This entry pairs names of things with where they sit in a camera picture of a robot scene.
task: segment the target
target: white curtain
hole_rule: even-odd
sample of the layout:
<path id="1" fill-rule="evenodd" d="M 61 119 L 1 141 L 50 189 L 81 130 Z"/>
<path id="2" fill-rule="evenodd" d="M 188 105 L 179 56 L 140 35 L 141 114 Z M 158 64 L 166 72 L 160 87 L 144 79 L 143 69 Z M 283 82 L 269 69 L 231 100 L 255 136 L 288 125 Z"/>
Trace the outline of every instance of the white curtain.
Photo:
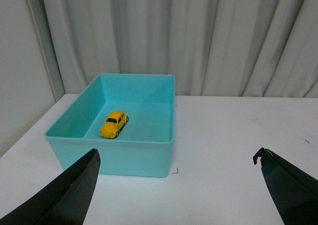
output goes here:
<path id="1" fill-rule="evenodd" d="M 318 97 L 318 0 L 44 0 L 66 93 L 173 74 L 178 95 Z"/>

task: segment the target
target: yellow toy car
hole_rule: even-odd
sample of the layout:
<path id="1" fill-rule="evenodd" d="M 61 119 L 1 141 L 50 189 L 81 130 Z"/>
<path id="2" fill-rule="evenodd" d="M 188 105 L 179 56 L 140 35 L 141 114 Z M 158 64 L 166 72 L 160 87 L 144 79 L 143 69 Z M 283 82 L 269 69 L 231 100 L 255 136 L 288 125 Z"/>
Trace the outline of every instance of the yellow toy car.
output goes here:
<path id="1" fill-rule="evenodd" d="M 104 126 L 99 129 L 99 135 L 104 138 L 117 138 L 128 120 L 128 115 L 123 111 L 109 113 Z"/>

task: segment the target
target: plastic bin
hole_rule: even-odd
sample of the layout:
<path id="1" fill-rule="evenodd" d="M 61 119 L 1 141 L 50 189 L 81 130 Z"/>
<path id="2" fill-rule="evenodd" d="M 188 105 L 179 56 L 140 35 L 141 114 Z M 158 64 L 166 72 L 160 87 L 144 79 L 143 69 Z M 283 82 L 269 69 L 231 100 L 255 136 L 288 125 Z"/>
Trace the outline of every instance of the plastic bin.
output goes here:
<path id="1" fill-rule="evenodd" d="M 113 110 L 129 122 L 115 139 L 99 128 Z M 166 177 L 174 141 L 174 76 L 100 74 L 44 134 L 63 169 L 92 148 L 100 174 Z"/>

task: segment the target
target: white wall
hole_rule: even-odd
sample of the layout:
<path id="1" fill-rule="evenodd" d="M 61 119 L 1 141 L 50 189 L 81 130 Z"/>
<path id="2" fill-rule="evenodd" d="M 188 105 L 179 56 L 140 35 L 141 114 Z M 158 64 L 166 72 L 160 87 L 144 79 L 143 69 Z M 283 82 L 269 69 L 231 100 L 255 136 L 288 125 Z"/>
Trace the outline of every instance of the white wall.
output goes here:
<path id="1" fill-rule="evenodd" d="M 55 99 L 26 0 L 0 0 L 0 156 Z"/>

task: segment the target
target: white table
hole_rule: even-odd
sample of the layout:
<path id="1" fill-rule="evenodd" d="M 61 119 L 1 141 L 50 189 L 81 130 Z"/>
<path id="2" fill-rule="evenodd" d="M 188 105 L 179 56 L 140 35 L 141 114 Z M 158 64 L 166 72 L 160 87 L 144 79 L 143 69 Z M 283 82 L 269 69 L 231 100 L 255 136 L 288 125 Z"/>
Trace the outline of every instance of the white table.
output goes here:
<path id="1" fill-rule="evenodd" d="M 1 218 L 63 172 L 43 133 L 76 97 L 0 158 Z M 177 96 L 168 177 L 99 175 L 84 224 L 282 225 L 252 157 L 269 148 L 318 178 L 317 132 L 318 99 Z"/>

